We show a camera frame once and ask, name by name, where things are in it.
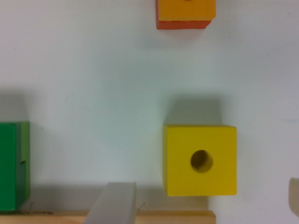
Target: hole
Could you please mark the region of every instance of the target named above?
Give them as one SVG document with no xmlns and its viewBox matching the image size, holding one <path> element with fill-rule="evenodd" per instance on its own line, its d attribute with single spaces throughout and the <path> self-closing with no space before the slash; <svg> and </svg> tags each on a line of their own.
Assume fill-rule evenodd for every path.
<svg viewBox="0 0 299 224">
<path fill-rule="evenodd" d="M 212 168 L 213 156 L 206 150 L 198 150 L 191 157 L 191 166 L 198 173 L 205 173 Z"/>
</svg>

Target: orange block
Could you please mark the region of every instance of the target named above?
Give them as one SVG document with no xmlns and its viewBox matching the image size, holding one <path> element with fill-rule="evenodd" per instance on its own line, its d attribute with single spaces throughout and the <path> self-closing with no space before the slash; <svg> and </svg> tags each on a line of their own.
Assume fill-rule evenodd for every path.
<svg viewBox="0 0 299 224">
<path fill-rule="evenodd" d="M 159 30 L 205 29 L 216 16 L 216 0 L 156 0 Z"/>
</svg>

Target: wooden piece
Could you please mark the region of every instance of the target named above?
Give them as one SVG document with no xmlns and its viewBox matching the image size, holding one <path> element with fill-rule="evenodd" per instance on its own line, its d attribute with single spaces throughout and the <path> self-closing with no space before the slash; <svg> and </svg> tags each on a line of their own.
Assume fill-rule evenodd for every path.
<svg viewBox="0 0 299 224">
<path fill-rule="evenodd" d="M 29 122 L 0 123 L 0 211 L 15 211 L 30 196 L 29 135 Z"/>
<path fill-rule="evenodd" d="M 21 212 L 0 216 L 0 224 L 82 224 L 88 211 Z M 216 224 L 212 211 L 137 211 L 135 224 Z"/>
<path fill-rule="evenodd" d="M 134 224 L 136 183 L 108 183 L 84 224 Z"/>
<path fill-rule="evenodd" d="M 164 188 L 169 196 L 236 194 L 236 128 L 164 125 Z"/>
<path fill-rule="evenodd" d="M 299 178 L 291 178 L 289 183 L 289 206 L 299 217 Z"/>
<path fill-rule="evenodd" d="M 215 0 L 156 0 L 158 30 L 205 29 L 215 16 Z"/>
</svg>

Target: yellow block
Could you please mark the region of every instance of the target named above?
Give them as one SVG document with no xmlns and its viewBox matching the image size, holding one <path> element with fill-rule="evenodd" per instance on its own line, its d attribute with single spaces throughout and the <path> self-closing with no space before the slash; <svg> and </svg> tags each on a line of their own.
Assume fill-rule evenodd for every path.
<svg viewBox="0 0 299 224">
<path fill-rule="evenodd" d="M 169 196 L 236 194 L 236 128 L 164 125 L 164 188 Z"/>
<path fill-rule="evenodd" d="M 158 0 L 159 21 L 212 21 L 216 0 Z"/>
</svg>

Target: white background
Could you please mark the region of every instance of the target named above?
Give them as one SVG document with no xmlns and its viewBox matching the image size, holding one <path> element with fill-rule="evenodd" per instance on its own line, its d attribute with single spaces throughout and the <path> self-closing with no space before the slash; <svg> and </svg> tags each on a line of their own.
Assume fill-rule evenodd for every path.
<svg viewBox="0 0 299 224">
<path fill-rule="evenodd" d="M 32 121 L 32 209 L 89 209 L 136 181 L 141 209 L 298 223 L 299 2 L 222 0 L 205 30 L 158 31 L 154 0 L 0 1 L 0 120 Z M 238 193 L 166 197 L 162 125 L 238 129 Z"/>
</svg>

